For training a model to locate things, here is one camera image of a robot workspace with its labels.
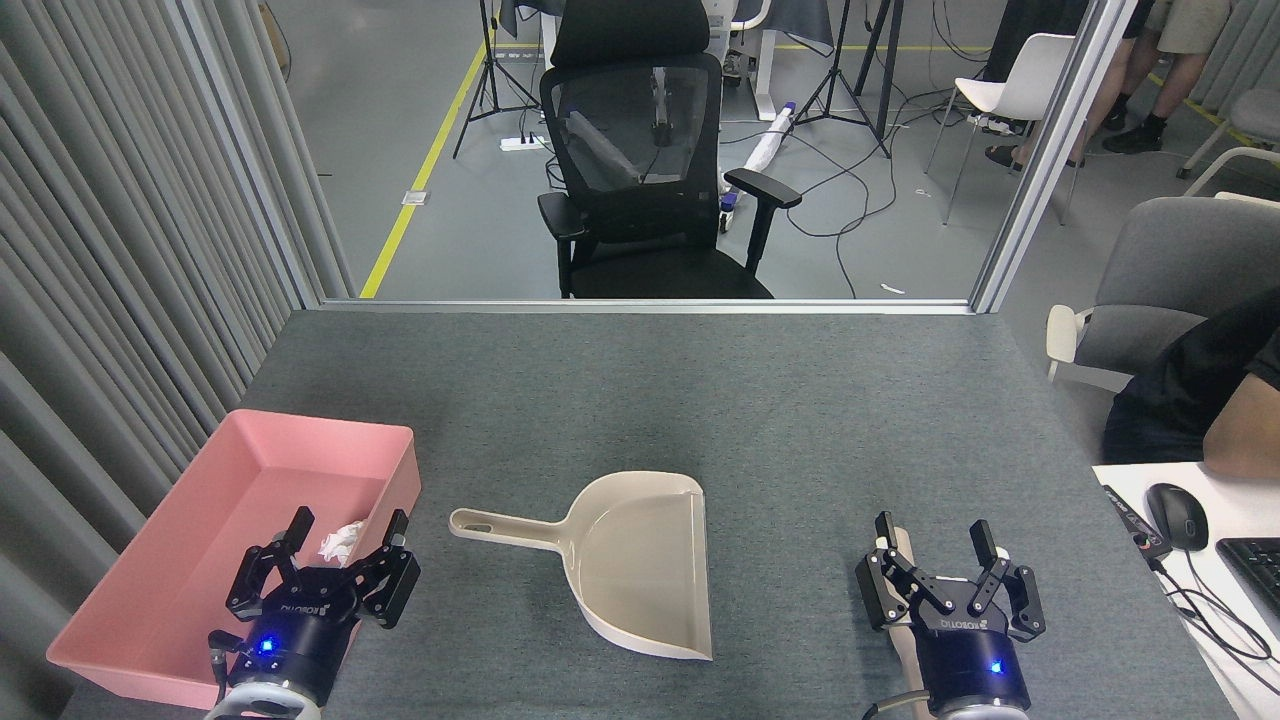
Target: pink plastic bin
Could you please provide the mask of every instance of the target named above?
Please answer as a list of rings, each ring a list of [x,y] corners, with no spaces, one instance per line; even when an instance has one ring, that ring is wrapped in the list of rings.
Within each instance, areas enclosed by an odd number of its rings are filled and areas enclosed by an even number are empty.
[[[209,632],[248,630],[224,605],[244,550],[306,505],[316,520],[301,565],[324,564],[321,541],[356,520],[366,523],[351,557],[364,557],[421,487],[410,428],[236,410],[46,657],[119,696],[209,708]]]

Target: crumpled tissue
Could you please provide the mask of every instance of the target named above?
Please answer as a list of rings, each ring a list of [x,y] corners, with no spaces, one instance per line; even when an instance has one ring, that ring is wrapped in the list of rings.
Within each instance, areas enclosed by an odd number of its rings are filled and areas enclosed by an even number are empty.
[[[360,527],[364,524],[364,520],[357,520],[349,525],[338,528],[335,533],[325,536],[324,542],[320,543],[320,555],[325,561],[332,561],[337,557],[338,565],[346,568],[347,560],[351,557],[351,548],[356,547],[356,541],[360,539]]]

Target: keyboard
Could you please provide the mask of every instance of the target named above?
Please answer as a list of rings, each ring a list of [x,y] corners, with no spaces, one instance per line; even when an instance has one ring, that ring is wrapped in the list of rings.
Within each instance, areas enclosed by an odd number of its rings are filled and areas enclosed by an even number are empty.
[[[1280,538],[1222,538],[1217,552],[1272,616],[1280,618]]]

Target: computer mouse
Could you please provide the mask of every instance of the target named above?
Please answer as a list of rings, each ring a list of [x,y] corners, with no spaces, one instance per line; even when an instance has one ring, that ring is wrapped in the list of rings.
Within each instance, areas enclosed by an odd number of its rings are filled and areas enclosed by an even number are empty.
[[[1147,489],[1147,511],[1160,534],[1178,550],[1204,550],[1208,546],[1208,519],[1196,496],[1170,484],[1156,483]]]

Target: power strip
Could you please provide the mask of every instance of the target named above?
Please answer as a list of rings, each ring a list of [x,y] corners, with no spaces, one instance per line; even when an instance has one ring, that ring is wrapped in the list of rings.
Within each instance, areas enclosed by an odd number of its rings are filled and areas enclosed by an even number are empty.
[[[498,142],[498,147],[503,152],[512,152],[515,150],[541,150],[543,147],[550,147],[547,138],[535,135],[532,137],[504,137]]]

